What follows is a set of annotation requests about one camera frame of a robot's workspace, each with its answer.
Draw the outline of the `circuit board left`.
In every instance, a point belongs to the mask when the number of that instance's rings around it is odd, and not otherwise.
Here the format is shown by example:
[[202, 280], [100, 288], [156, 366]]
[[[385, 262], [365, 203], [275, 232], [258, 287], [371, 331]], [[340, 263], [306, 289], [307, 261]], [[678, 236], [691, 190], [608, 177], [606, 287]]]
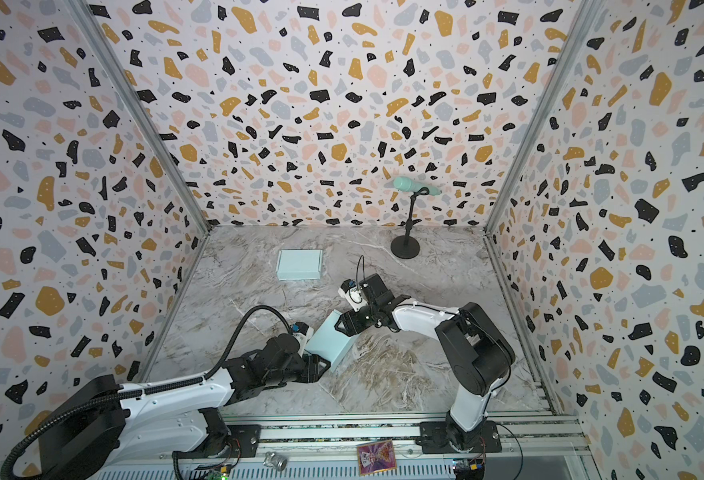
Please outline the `circuit board left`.
[[239, 461], [216, 464], [206, 470], [204, 480], [230, 480]]

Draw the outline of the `mint paper box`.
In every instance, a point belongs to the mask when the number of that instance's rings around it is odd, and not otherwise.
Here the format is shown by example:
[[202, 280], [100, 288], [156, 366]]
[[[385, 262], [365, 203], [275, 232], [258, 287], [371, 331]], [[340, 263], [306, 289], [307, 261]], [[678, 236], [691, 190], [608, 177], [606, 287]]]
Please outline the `mint paper box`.
[[322, 276], [322, 265], [322, 250], [281, 250], [278, 254], [276, 276], [280, 281], [319, 280]]
[[338, 368], [357, 340], [357, 336], [349, 337], [335, 329], [341, 315], [338, 310], [333, 310], [306, 345], [308, 353], [317, 354], [331, 363], [331, 372]]

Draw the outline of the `aluminium mounting rail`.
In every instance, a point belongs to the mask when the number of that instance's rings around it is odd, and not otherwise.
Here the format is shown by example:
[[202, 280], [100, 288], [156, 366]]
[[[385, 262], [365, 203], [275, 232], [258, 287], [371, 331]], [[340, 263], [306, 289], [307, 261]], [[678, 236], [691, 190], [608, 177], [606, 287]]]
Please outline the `aluminium mounting rail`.
[[[484, 456], [487, 479], [598, 479], [600, 473], [577, 421], [540, 412], [491, 415], [498, 425], [500, 453], [425, 454], [415, 443], [422, 422], [438, 414], [339, 414], [321, 416], [227, 417], [235, 424], [259, 424], [254, 458], [243, 458], [231, 479], [453, 479], [456, 459]], [[357, 447], [392, 440], [397, 468], [362, 476]], [[267, 452], [288, 459], [285, 471], [263, 465]]]

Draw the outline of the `black microphone stand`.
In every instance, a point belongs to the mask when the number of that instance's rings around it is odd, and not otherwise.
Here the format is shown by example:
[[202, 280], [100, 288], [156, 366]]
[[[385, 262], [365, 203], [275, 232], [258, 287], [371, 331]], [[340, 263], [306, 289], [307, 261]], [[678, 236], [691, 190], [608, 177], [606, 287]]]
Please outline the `black microphone stand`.
[[418, 199], [418, 197], [429, 194], [429, 188], [422, 187], [411, 195], [408, 218], [405, 223], [405, 233], [396, 237], [390, 245], [391, 252], [397, 258], [408, 260], [413, 259], [419, 255], [421, 250], [420, 244], [416, 239], [412, 237], [412, 230], [414, 226], [413, 216], [416, 206], [416, 200]]

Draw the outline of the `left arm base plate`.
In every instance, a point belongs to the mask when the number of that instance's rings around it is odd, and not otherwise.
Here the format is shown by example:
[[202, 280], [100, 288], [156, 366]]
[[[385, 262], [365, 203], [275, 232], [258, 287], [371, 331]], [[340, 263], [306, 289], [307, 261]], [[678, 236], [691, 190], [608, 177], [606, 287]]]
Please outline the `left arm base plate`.
[[235, 424], [215, 427], [208, 435], [207, 458], [254, 458], [260, 443], [259, 424]]

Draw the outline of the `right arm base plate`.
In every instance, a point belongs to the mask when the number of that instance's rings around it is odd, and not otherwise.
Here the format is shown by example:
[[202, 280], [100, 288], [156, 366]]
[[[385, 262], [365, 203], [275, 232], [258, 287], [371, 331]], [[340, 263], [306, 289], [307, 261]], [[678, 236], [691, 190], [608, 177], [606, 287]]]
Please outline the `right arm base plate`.
[[422, 422], [415, 443], [425, 454], [500, 453], [502, 444], [498, 425], [492, 420], [482, 421], [466, 432], [452, 419]]

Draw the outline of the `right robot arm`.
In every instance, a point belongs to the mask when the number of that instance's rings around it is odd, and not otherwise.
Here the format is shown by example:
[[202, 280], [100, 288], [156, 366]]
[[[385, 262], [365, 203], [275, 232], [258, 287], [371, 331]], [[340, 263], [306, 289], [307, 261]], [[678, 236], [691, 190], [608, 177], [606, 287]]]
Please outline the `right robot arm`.
[[462, 433], [480, 427], [493, 392], [512, 373], [516, 354], [479, 304], [439, 307], [408, 295], [396, 296], [378, 274], [360, 281], [345, 280], [339, 294], [351, 309], [341, 315], [335, 329], [348, 337], [376, 327], [438, 341], [459, 382], [449, 422]]

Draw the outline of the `circuit board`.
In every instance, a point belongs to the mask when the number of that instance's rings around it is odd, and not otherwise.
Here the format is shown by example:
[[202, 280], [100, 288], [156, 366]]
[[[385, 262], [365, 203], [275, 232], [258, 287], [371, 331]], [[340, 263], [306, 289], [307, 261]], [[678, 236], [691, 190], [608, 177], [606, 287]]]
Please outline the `circuit board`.
[[453, 473], [456, 480], [483, 480], [486, 474], [486, 458], [456, 459], [453, 462]]
[[204, 480], [230, 480], [239, 461], [216, 464], [206, 470]]

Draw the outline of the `circuit board right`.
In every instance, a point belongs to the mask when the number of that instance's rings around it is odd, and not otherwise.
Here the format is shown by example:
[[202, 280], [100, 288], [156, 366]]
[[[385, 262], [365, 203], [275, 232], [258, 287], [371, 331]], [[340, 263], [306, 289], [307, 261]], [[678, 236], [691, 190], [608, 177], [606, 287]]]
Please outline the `circuit board right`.
[[456, 480], [483, 480], [486, 474], [486, 458], [456, 459], [453, 462], [453, 473]]

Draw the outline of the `colourful square card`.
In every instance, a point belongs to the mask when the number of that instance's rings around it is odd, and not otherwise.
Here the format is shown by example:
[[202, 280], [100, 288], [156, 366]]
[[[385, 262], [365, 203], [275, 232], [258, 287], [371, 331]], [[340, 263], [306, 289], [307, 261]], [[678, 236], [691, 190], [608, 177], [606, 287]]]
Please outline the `colourful square card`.
[[392, 440], [365, 443], [357, 447], [359, 473], [362, 476], [392, 471], [397, 468]]

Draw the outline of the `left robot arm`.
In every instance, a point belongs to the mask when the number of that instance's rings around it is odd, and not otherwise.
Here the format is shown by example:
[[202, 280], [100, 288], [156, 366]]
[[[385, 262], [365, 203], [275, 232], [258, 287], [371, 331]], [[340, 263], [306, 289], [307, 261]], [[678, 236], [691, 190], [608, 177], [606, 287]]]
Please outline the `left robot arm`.
[[169, 455], [177, 478], [182, 459], [254, 458], [260, 426], [230, 426], [222, 407], [291, 382], [315, 383], [330, 367], [295, 335], [282, 333], [239, 357], [224, 352], [200, 374], [121, 385], [102, 376], [15, 445], [0, 476], [16, 478], [16, 463], [33, 444], [39, 446], [42, 479], [88, 479], [106, 466], [153, 455]]

